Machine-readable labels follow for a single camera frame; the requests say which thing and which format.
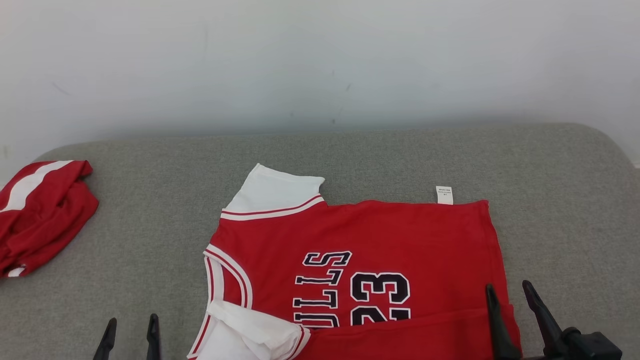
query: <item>crumpled red cloth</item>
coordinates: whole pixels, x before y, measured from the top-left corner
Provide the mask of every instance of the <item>crumpled red cloth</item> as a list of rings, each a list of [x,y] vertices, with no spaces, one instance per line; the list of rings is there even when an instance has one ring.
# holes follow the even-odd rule
[[[41,161],[0,191],[0,277],[25,276],[46,264],[98,208],[82,181],[88,161]]]

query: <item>gray cushion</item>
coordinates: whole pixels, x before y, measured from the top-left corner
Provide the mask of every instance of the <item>gray cushion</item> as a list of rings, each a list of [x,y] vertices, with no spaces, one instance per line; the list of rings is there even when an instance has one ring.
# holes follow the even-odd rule
[[[62,147],[89,160],[100,200],[48,265],[0,281],[0,359],[91,359],[118,318],[112,359],[143,359],[148,316],[184,359],[207,298],[202,251],[256,162],[323,176],[329,204],[489,199],[525,355],[542,340],[520,283],[561,327],[602,331],[640,358],[640,186],[620,149],[584,126],[545,124],[287,136],[153,138]]]

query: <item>white stripe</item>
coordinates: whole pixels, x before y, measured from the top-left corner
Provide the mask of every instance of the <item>white stripe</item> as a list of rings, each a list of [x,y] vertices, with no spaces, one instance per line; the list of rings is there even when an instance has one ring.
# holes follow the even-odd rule
[[[209,303],[211,302],[211,279],[209,278],[209,263],[211,260],[209,260],[209,258],[207,256],[204,257],[204,268],[205,270],[207,270],[207,282],[209,283],[209,292],[207,294],[207,298],[209,299],[209,301],[207,302],[207,306],[209,306]],[[202,320],[202,325],[200,326],[200,331],[198,331],[198,336],[196,336],[196,341],[193,342],[193,346],[191,347],[191,350],[189,350],[189,355],[187,355],[187,358],[193,357],[194,355],[194,351],[196,349],[196,345],[198,344],[198,340],[200,340],[200,337],[202,335],[202,331],[204,330],[204,324],[207,323],[207,319],[210,317],[209,314],[207,314],[206,310],[204,313],[204,320]]]
[[[309,329],[307,329],[306,327],[302,327],[302,341],[300,342],[300,346],[298,346],[298,349],[296,350],[296,352],[293,354],[293,356],[291,358],[289,358],[289,360],[294,359],[296,356],[298,356],[300,354],[300,352],[302,351],[302,349],[307,346],[307,343],[309,342],[309,338],[311,338],[311,332],[309,331]]]
[[[238,274],[238,272],[234,268],[223,263],[222,260],[218,257],[218,255],[210,254],[208,252],[206,253],[206,255],[212,258],[215,263],[219,263],[222,266],[224,266],[231,273],[231,275],[233,275],[236,278],[236,281],[238,282],[238,287],[240,288],[240,306],[244,307],[246,305],[246,302],[245,302],[246,292],[244,290],[244,286],[242,285],[242,281],[240,280],[240,274]]]
[[[251,281],[249,280],[249,277],[247,276],[246,272],[244,272],[240,264],[236,263],[235,260],[233,260],[228,254],[226,254],[224,251],[220,250],[219,248],[209,244],[209,246],[207,246],[207,250],[213,252],[220,258],[224,259],[227,263],[229,263],[229,265],[231,265],[231,268],[229,268],[227,264],[225,264],[223,261],[220,261],[222,266],[227,268],[227,270],[229,270],[231,274],[234,277],[236,277],[236,280],[238,281],[238,285],[240,285],[241,290],[243,290],[243,285],[238,275],[242,277],[242,280],[244,281],[244,284],[246,286],[246,306],[245,307],[247,309],[251,309],[251,307],[253,306],[253,288],[251,287]],[[211,256],[211,254],[208,252],[205,252],[204,254],[207,256]]]
[[[245,221],[245,220],[255,220],[255,219],[259,219],[259,218],[284,217],[284,216],[287,216],[287,215],[299,213],[300,211],[305,211],[306,209],[308,209],[308,208],[312,207],[313,205],[316,205],[317,203],[322,202],[322,201],[324,201],[324,199],[322,197],[317,197],[314,200],[311,200],[309,203],[307,203],[304,206],[301,206],[301,207],[299,207],[297,209],[274,211],[272,213],[251,214],[251,215],[234,215],[234,214],[222,213],[220,215],[220,218],[225,218],[227,220]]]
[[[38,187],[38,185],[42,183],[42,180],[44,180],[45,175],[47,175],[49,172],[55,171],[65,166],[71,161],[72,160],[56,161],[51,164],[46,164],[44,166],[41,166],[38,170],[36,170],[35,173],[31,175],[27,175],[22,179],[18,180],[18,182],[16,182],[13,185],[13,188],[11,189],[11,193],[9,194],[9,202],[4,207],[4,209],[0,210],[0,213],[4,211],[9,211],[9,210],[24,209],[24,206],[27,203],[27,196],[29,196],[29,194],[33,192],[33,190],[35,190]]]
[[[222,265],[217,261],[213,261],[211,269],[213,270],[213,286],[215,287],[213,289],[213,299],[211,300],[225,300],[225,277],[222,274]]]

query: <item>white wall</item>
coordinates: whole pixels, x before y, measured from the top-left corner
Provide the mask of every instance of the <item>white wall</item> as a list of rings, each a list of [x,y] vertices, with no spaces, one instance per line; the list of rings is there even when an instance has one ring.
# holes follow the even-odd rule
[[[639,35],[635,0],[3,0],[0,183],[88,140],[460,115],[581,122],[640,162]]]

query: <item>white armhole trim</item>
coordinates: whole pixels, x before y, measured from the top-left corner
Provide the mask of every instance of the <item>white armhole trim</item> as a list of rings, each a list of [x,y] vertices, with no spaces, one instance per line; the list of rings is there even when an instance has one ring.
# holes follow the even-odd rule
[[[222,217],[238,220],[227,215],[260,215],[256,218],[264,218],[288,215],[273,214],[279,211],[302,211],[302,206],[319,196],[318,191],[323,182],[323,177],[296,176],[256,164],[240,191],[222,210]]]
[[[225,278],[222,274],[222,266],[219,262],[212,260],[210,257],[204,257],[204,265],[207,271],[207,306],[213,300],[223,300],[225,294]],[[212,321],[211,315],[205,313],[204,320],[202,320],[202,325],[200,326],[200,331],[198,331],[198,336],[196,340],[193,342],[193,346],[189,351],[189,355],[187,358],[190,360],[194,360],[198,357],[200,353],[200,349],[202,345],[207,341],[209,337],[209,333],[211,332],[210,322]]]
[[[251,309],[253,306],[253,288],[251,286],[251,280],[249,280],[249,276],[246,274],[244,269],[242,269],[242,267],[233,260],[231,256],[214,245],[209,244],[206,250],[204,250],[204,254],[222,265],[236,278],[238,285],[240,286],[240,304],[247,309]]]

